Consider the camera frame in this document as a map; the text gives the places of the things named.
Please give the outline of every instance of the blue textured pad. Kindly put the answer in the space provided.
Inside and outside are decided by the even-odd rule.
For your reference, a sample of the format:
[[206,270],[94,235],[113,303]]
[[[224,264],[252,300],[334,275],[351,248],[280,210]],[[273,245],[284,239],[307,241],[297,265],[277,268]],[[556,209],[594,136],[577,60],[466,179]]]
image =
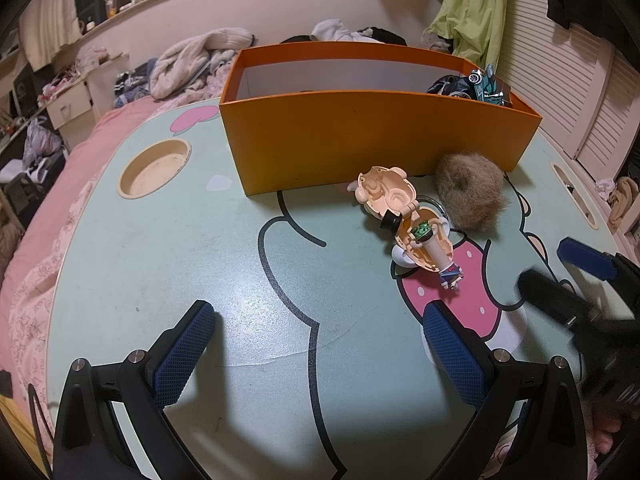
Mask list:
[[484,401],[484,372],[434,304],[425,307],[422,328],[462,402],[479,409]]
[[580,267],[603,282],[616,277],[616,267],[613,266],[610,256],[573,238],[567,237],[561,240],[557,254],[561,262],[568,262]]
[[158,408],[162,409],[178,401],[184,385],[213,336],[215,326],[213,307],[206,303],[156,369],[154,400]]

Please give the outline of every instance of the wardrobe door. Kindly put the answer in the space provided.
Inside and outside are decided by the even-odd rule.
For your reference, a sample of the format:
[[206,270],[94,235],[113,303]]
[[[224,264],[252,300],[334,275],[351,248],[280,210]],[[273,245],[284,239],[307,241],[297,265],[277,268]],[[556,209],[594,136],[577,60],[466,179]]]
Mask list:
[[508,0],[497,74],[542,115],[542,129],[571,151],[570,139],[577,147],[593,118],[607,68],[596,68],[598,56],[606,64],[610,46],[579,26],[562,28],[546,7],[547,0]]
[[594,180],[616,178],[640,123],[640,75],[616,51],[602,105],[577,160]]

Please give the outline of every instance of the cartoon print table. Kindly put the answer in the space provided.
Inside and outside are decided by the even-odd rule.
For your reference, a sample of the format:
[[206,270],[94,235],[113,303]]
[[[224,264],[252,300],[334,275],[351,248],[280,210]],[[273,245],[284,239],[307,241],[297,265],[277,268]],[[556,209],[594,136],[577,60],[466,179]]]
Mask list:
[[[608,285],[556,257],[567,235],[615,245],[597,213],[598,230],[581,216],[550,162],[569,170],[542,135],[504,181],[510,205],[495,232],[452,232],[465,271],[455,294],[427,271],[392,266],[391,238],[346,184],[245,197],[216,104],[147,121],[95,187],[52,310],[54,418],[74,359],[122,361],[202,299],[218,313],[216,333],[166,412],[212,478],[420,480],[472,414],[430,357],[420,325],[428,301],[443,298],[491,348],[539,362],[565,355],[576,376],[568,333],[520,305],[517,275],[539,268],[625,312]],[[173,134],[192,145],[182,171],[148,196],[121,198],[125,165]],[[436,198],[430,176],[411,181]],[[117,413],[143,473],[157,478],[119,404]]]

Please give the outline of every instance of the brown fur ball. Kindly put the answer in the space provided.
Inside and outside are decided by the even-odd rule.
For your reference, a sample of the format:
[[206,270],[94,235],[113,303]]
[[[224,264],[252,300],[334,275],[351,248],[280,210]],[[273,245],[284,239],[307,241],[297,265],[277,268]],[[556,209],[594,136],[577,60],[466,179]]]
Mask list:
[[509,201],[502,195],[503,173],[479,153],[443,156],[436,189],[454,227],[488,230]]

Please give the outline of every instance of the orange box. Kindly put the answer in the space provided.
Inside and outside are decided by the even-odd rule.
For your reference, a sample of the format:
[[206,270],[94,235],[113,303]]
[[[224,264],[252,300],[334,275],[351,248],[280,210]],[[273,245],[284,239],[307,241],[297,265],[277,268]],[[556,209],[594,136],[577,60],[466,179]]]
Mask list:
[[438,78],[475,68],[382,43],[242,50],[220,111],[244,193],[350,182],[372,166],[431,174],[454,152],[513,170],[542,120],[529,105],[514,93],[513,108],[426,93]]

